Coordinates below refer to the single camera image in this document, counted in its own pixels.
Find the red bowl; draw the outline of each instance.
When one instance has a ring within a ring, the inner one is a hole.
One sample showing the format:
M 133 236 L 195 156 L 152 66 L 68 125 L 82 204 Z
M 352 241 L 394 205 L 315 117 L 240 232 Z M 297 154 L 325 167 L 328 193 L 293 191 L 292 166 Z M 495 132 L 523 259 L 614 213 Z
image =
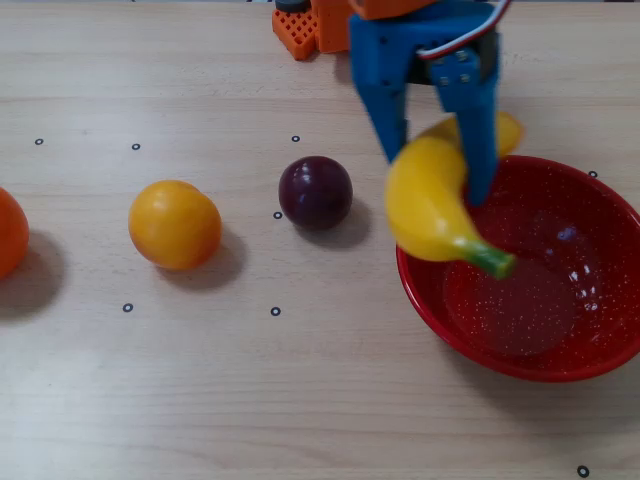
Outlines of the red bowl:
M 540 158 L 502 161 L 490 198 L 470 213 L 483 237 L 518 256 L 505 280 L 397 249 L 426 324 L 471 360 L 527 380 L 582 380 L 633 358 L 640 217 L 593 176 Z

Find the toy fruit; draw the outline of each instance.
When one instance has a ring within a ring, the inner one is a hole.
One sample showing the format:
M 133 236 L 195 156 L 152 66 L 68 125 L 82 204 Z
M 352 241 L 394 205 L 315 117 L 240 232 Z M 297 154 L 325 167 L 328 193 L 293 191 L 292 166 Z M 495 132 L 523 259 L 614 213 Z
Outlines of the toy fruit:
M 217 250 L 222 222 L 214 203 L 193 185 L 164 180 L 145 188 L 131 205 L 129 234 L 146 259 L 186 270 Z
M 349 174 L 335 160 L 305 157 L 280 177 L 280 206 L 294 224 L 312 230 L 336 226 L 349 213 L 353 187 Z
M 522 128 L 509 115 L 497 121 L 498 154 L 514 149 Z M 467 167 L 458 129 L 450 118 L 407 144 L 387 177 L 385 207 L 398 246 L 436 262 L 465 260 L 502 278 L 515 257 L 485 242 L 462 201 Z
M 9 192 L 0 188 L 0 278 L 22 261 L 29 245 L 29 223 Z

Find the banana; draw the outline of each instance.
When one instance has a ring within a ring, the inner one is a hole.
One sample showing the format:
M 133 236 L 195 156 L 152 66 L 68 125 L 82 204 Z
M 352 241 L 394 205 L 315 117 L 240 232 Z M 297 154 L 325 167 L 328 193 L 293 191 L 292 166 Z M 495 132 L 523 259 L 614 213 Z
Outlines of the banana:
M 522 126 L 509 114 L 497 116 L 497 150 L 515 149 Z M 389 170 L 385 209 L 396 242 L 409 255 L 433 262 L 464 260 L 496 278 L 509 275 L 515 257 L 487 243 L 462 201 L 467 166 L 456 120 L 451 117 L 419 135 Z

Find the yellow orange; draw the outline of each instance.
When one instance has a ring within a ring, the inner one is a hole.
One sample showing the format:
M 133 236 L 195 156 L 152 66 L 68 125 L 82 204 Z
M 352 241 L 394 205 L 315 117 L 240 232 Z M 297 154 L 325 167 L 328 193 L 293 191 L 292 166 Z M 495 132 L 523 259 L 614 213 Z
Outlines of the yellow orange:
M 129 234 L 138 251 L 159 267 L 187 270 L 218 249 L 222 221 L 215 204 L 193 185 L 164 180 L 134 200 Z

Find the bowl rim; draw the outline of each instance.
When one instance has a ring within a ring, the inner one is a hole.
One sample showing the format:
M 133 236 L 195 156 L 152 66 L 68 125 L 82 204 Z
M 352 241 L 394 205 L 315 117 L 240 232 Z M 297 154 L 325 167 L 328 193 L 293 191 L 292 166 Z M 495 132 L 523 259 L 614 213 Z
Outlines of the bowl rim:
M 597 178 L 594 178 L 589 174 L 584 173 L 581 170 L 578 170 L 569 165 L 539 157 L 510 155 L 502 161 L 518 163 L 522 165 L 535 165 L 538 167 L 548 166 L 555 169 L 555 171 L 557 172 L 562 172 L 563 174 L 569 175 L 583 183 L 588 184 L 590 187 L 595 188 L 596 190 L 605 194 L 608 198 L 611 199 L 611 201 L 613 201 L 617 208 L 619 208 L 621 211 L 624 211 L 629 217 L 635 220 L 636 227 L 638 231 L 640 231 L 640 215 L 638 215 L 635 209 L 617 192 L 606 186 Z M 586 380 L 588 378 L 597 377 L 599 375 L 603 375 L 612 370 L 615 370 L 616 368 L 627 363 L 638 353 L 640 353 L 640 335 L 638 335 L 638 337 L 633 342 L 631 342 L 628 347 L 621 350 L 613 358 L 598 365 L 584 367 L 566 373 L 529 370 L 526 368 L 515 367 L 506 362 L 491 358 L 487 355 L 484 355 L 479 350 L 471 348 L 467 343 L 462 342 L 457 337 L 452 335 L 449 330 L 447 330 L 440 322 L 438 322 L 429 307 L 416 296 L 414 292 L 417 292 L 417 289 L 415 288 L 413 279 L 409 275 L 408 259 L 409 255 L 396 245 L 396 261 L 398 264 L 398 272 L 400 273 L 402 286 L 404 287 L 404 290 L 409 297 L 411 304 L 418 312 L 418 315 L 420 315 L 422 320 L 427 324 L 427 326 L 429 326 L 429 328 L 431 328 L 431 330 L 433 330 L 442 340 L 448 343 L 449 346 L 451 346 L 454 350 L 458 351 L 470 360 L 473 360 L 474 362 L 491 370 L 523 380 L 549 383 L 574 382 L 578 380 Z

